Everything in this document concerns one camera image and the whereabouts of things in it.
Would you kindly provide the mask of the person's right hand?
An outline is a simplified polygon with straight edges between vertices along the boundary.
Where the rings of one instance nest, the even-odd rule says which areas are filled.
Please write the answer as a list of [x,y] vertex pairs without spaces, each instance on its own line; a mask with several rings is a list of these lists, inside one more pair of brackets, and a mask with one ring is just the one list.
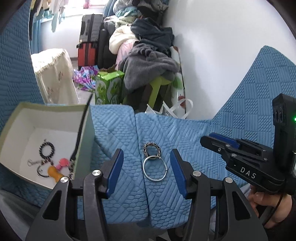
[[255,186],[250,186],[250,193],[247,197],[251,207],[259,216],[258,208],[270,208],[270,213],[267,214],[267,223],[265,228],[273,228],[280,222],[284,221],[295,206],[295,199],[288,194],[268,194],[259,192]]

